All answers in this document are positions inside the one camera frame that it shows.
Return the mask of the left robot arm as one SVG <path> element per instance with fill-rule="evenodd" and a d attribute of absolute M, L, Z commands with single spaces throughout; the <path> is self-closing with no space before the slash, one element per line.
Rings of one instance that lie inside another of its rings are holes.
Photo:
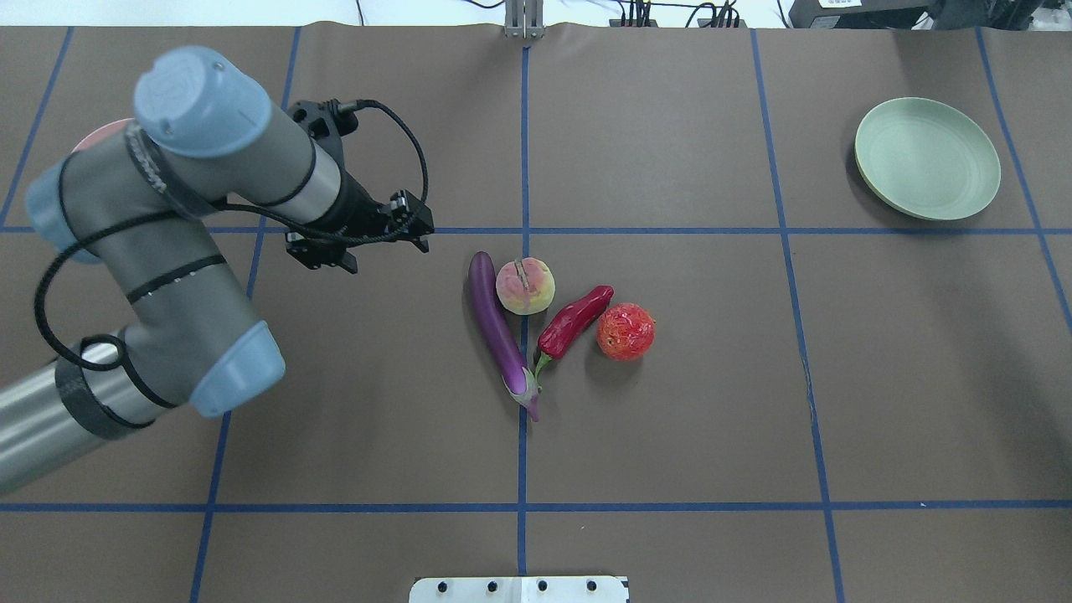
<path fill-rule="evenodd" d="M 428 252 L 426 194 L 372 198 L 342 139 L 378 100 L 299 100 L 282 111 L 257 80 L 204 46 L 162 54 L 133 92 L 134 116 L 31 183 L 26 211 L 57 249 L 33 315 L 54 359 L 3 389 L 3 492 L 15 492 L 191 405 L 225 415 L 271 389 L 285 361 L 204 219 L 256 214 L 286 229 L 309 270 L 357 273 L 357 245 Z M 99 263 L 137 320 L 69 344 L 46 296 L 70 260 Z"/>

